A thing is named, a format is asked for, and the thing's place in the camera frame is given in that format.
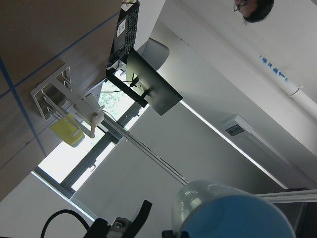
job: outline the person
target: person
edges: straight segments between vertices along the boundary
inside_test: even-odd
[[[271,12],[274,0],[234,0],[233,10],[239,11],[246,22],[258,22]]]

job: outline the black hair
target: black hair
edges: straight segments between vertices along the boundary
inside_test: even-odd
[[[258,7],[251,13],[249,17],[243,17],[246,22],[258,22],[266,18],[271,12],[274,0],[257,0]]]

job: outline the glasses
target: glasses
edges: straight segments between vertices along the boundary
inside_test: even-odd
[[[248,4],[247,0],[241,0],[239,4],[237,4],[237,3],[233,4],[233,10],[234,11],[240,11],[240,7],[245,6],[247,4]]]

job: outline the computer monitor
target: computer monitor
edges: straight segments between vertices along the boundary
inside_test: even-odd
[[[107,79],[145,107],[147,103],[163,115],[175,106],[183,97],[153,69],[134,49],[127,58],[126,81],[130,87],[114,76],[115,70],[107,70]]]

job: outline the desk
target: desk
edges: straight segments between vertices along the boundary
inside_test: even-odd
[[[63,64],[83,93],[105,75],[121,2],[1,2],[0,201],[60,140],[30,92]]]

